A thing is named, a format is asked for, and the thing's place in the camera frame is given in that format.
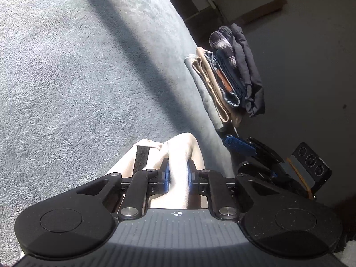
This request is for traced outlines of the folded grey cloth bottom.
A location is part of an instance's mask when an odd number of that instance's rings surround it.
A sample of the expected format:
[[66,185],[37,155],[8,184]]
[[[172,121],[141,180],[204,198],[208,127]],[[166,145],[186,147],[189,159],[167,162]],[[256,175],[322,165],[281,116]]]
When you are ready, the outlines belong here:
[[221,132],[225,129],[225,126],[223,125],[223,122],[218,116],[218,112],[216,111],[213,99],[211,98],[206,86],[204,85],[202,78],[200,77],[198,71],[193,68],[192,63],[196,61],[196,58],[197,56],[195,54],[189,54],[187,57],[184,58],[184,63],[196,84],[204,108],[209,116],[209,119],[211,120],[215,130]]

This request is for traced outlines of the white side shelf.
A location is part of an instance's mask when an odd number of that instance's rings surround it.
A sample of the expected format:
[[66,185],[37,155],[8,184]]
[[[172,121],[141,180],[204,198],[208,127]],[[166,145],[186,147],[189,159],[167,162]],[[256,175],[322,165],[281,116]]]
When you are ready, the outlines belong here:
[[216,26],[221,22],[211,0],[170,0],[189,29]]

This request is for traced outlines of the grey fleece bed blanket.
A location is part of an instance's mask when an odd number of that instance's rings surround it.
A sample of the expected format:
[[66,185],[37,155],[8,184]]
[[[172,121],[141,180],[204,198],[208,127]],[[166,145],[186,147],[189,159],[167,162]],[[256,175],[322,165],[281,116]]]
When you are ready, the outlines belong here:
[[104,175],[141,139],[193,134],[231,157],[184,64],[196,50],[170,0],[1,0],[1,262],[24,208]]

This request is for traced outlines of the plaid folded garment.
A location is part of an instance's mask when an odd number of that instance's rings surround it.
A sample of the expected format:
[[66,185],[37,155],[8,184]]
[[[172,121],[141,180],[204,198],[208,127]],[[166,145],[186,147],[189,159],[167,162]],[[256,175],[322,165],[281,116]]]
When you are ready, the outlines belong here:
[[221,32],[215,31],[209,37],[209,44],[214,50],[222,52],[232,70],[237,73],[238,68],[235,54],[231,43],[225,38],[225,36]]

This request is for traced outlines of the wooden plank against wall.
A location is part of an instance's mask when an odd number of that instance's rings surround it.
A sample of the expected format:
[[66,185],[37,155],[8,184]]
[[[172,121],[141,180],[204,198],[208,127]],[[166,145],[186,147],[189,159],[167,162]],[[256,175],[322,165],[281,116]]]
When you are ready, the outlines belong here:
[[243,26],[259,20],[270,14],[280,12],[285,5],[288,4],[287,0],[273,0],[264,5],[261,5],[247,13],[242,14],[235,21],[236,24]]

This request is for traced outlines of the beige hoodie sweatshirt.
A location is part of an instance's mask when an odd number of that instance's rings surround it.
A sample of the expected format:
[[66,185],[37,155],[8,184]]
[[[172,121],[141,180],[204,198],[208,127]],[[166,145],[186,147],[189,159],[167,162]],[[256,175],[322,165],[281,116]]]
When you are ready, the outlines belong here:
[[168,159],[170,184],[168,193],[150,200],[151,208],[187,209],[189,202],[188,161],[192,160],[197,169],[205,169],[204,159],[195,136],[181,133],[164,143],[142,139],[136,142],[108,174],[117,172],[122,177],[131,177],[135,158],[140,146],[149,148],[144,169],[159,169],[163,159]]

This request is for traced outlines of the folded blue jeans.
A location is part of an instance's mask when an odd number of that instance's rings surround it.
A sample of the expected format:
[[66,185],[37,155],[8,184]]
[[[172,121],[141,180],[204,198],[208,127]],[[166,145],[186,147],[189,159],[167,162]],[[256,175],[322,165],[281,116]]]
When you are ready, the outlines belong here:
[[209,52],[207,57],[210,59],[213,74],[217,79],[224,101],[233,109],[244,109],[246,89],[241,79],[238,78],[221,52],[218,52],[217,55]]

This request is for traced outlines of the dark folded garment on top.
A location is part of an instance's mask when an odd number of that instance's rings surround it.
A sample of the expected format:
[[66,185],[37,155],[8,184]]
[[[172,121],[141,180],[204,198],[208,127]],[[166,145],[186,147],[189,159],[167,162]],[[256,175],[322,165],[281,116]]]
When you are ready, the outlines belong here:
[[250,117],[264,114],[263,83],[242,28],[237,24],[232,24],[231,27],[221,26],[219,32],[231,44],[237,63],[237,71],[246,86],[245,105],[247,113]]

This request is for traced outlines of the folded beige trousers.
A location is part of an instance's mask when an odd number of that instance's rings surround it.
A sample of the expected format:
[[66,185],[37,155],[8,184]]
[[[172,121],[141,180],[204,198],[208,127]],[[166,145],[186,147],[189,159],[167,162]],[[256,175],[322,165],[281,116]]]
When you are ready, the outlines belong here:
[[196,48],[196,61],[192,63],[193,68],[198,71],[200,77],[202,78],[204,85],[206,86],[211,98],[213,99],[216,111],[220,117],[223,125],[231,125],[233,127],[239,127],[242,121],[243,115],[241,111],[233,109],[224,101],[221,90],[218,86],[217,79],[213,74],[213,69],[210,63],[210,59],[207,54],[210,51],[202,48]]

